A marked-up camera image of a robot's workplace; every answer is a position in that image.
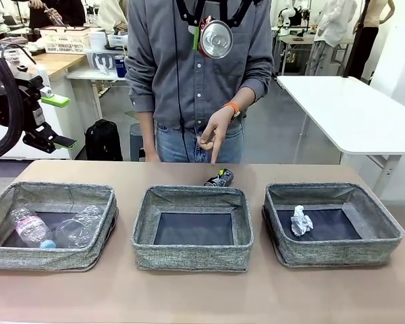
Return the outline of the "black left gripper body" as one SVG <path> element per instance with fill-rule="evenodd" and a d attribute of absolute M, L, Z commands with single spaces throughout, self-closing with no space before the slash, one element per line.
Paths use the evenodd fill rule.
<path fill-rule="evenodd" d="M 17 125 L 22 126 L 23 131 L 31 131 L 38 128 L 43 122 L 39 113 L 41 106 L 38 101 L 41 99 L 40 89 L 43 88 L 43 79 L 35 76 L 31 79 L 16 78 L 17 98 L 22 101 L 22 117 L 17 118 Z M 10 95 L 7 93 L 3 83 L 0 81 L 0 125 L 8 126 L 11 116 L 9 103 Z"/>

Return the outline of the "person's left hand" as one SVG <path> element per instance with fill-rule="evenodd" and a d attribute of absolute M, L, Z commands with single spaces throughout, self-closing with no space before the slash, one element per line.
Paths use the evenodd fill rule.
<path fill-rule="evenodd" d="M 235 114 L 232 106 L 227 105 L 216 111 L 209 118 L 209 122 L 200 136 L 197 144 L 206 151 L 211 151 L 211 163 L 215 164 L 220 152 L 221 144 L 225 139 L 228 126 Z"/>

